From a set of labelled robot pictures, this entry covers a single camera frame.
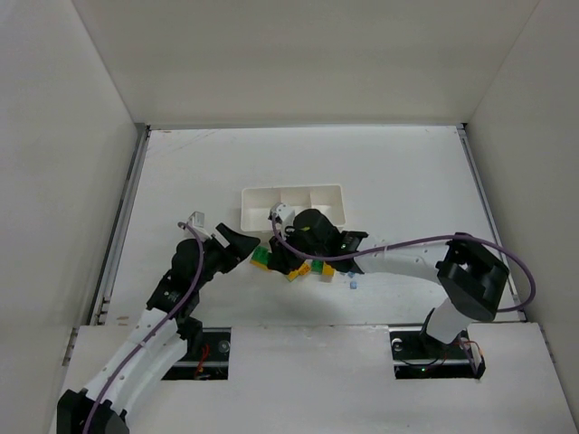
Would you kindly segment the green square lego brick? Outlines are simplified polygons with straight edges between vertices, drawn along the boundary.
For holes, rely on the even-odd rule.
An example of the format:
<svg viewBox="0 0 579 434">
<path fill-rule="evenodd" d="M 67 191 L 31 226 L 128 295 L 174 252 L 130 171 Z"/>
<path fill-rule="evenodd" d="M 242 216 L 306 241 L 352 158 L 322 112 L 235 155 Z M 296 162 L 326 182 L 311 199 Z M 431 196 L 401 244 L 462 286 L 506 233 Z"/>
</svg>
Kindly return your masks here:
<svg viewBox="0 0 579 434">
<path fill-rule="evenodd" d="M 267 248 L 263 246 L 258 246 L 252 254 L 251 262 L 259 263 L 262 266 L 267 266 L 270 259 L 270 255 L 271 253 Z"/>
</svg>

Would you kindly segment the green small lego brick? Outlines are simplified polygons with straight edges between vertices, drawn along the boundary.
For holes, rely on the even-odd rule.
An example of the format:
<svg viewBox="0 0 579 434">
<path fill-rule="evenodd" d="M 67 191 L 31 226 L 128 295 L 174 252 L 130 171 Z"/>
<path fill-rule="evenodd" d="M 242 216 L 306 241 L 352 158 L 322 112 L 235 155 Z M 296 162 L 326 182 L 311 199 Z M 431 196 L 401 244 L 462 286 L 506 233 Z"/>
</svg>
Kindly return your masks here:
<svg viewBox="0 0 579 434">
<path fill-rule="evenodd" d="M 322 274 L 324 268 L 324 262 L 320 260 L 312 260 L 310 263 L 311 272 L 315 274 Z"/>
</svg>

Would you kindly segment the yellow curved lego brick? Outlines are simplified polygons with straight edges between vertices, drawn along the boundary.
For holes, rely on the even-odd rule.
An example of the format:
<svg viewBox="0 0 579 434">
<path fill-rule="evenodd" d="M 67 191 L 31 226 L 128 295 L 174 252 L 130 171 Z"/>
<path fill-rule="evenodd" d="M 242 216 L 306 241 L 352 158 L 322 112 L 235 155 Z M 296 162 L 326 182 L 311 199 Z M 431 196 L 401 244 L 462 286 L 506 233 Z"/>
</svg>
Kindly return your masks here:
<svg viewBox="0 0 579 434">
<path fill-rule="evenodd" d="M 331 283 L 335 276 L 336 271 L 326 262 L 322 265 L 322 270 L 320 273 L 320 280 L 325 283 Z"/>
</svg>

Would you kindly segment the yellow long lego brick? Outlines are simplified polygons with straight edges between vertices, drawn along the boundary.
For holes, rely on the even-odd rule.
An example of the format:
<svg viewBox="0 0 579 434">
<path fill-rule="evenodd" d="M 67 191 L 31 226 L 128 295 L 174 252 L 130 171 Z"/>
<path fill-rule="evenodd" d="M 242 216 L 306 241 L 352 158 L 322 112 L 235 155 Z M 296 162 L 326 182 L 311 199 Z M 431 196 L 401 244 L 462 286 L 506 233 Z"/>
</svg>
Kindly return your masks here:
<svg viewBox="0 0 579 434">
<path fill-rule="evenodd" d="M 254 259 L 250 260 L 250 263 L 259 269 L 263 269 L 265 271 L 271 271 L 271 269 L 268 267 L 267 263 L 259 262 L 258 260 L 254 260 Z"/>
</svg>

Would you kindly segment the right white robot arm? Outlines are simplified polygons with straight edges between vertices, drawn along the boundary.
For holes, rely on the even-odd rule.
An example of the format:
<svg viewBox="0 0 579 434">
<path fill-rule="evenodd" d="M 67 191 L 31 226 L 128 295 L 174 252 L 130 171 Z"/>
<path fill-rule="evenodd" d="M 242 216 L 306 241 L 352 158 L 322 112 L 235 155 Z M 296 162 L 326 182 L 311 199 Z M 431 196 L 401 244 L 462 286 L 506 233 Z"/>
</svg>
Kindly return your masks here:
<svg viewBox="0 0 579 434">
<path fill-rule="evenodd" d="M 317 209 L 295 212 L 284 203 L 270 210 L 270 270 L 289 275 L 318 260 L 341 273 L 387 273 L 440 285 L 446 298 L 424 320 L 423 346 L 442 349 L 473 322 L 491 322 L 508 280 L 507 266 L 465 233 L 449 239 L 407 241 L 391 247 L 365 231 L 341 231 Z"/>
</svg>

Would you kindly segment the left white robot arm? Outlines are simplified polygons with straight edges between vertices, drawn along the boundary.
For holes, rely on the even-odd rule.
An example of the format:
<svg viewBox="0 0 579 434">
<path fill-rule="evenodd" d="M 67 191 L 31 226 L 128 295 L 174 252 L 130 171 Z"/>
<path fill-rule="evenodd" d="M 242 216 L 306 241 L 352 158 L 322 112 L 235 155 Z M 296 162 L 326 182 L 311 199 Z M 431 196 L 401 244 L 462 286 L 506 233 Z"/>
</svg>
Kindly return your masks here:
<svg viewBox="0 0 579 434">
<path fill-rule="evenodd" d="M 223 223 L 209 235 L 186 222 L 187 239 L 176 246 L 168 271 L 124 343 L 79 391 L 65 391 L 57 404 L 59 433 L 127 433 L 129 418 L 166 373 L 184 356 L 204 352 L 203 324 L 191 315 L 200 291 L 227 274 L 260 245 Z"/>
</svg>

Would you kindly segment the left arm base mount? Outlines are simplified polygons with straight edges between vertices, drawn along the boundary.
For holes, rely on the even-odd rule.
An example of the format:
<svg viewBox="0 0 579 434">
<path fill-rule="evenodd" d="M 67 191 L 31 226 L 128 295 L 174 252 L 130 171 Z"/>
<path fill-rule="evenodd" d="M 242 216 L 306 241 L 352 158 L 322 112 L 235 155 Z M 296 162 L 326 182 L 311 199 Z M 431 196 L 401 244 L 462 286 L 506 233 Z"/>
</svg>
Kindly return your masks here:
<svg viewBox="0 0 579 434">
<path fill-rule="evenodd" d="M 163 381 L 225 381 L 229 375 L 232 329 L 205 328 Z"/>
</svg>

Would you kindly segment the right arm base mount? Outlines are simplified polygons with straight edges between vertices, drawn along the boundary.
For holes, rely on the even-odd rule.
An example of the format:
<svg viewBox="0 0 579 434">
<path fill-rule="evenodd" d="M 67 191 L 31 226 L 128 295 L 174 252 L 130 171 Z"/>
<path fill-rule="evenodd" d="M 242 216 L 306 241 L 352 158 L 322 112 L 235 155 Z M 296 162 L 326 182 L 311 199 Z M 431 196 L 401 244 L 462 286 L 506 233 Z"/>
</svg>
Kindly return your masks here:
<svg viewBox="0 0 579 434">
<path fill-rule="evenodd" d="M 390 329 L 396 380 L 474 379 L 486 372 L 478 343 L 461 331 L 451 344 L 427 344 L 417 327 Z"/>
</svg>

